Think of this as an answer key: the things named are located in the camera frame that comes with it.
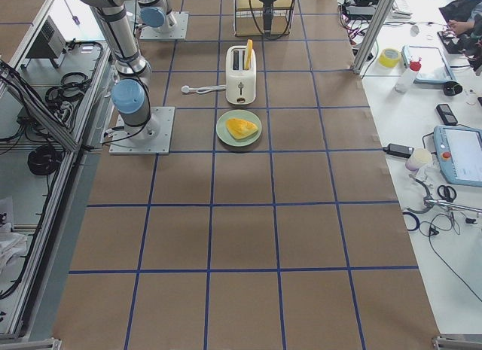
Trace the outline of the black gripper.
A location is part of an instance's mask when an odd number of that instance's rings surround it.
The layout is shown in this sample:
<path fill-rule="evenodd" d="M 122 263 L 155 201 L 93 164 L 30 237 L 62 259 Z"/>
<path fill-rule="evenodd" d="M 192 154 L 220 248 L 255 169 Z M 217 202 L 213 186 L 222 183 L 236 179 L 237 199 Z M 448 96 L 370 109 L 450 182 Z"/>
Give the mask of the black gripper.
<path fill-rule="evenodd" d="M 263 4 L 263 31 L 264 34 L 272 32 L 273 4 L 277 0 L 258 0 Z"/>

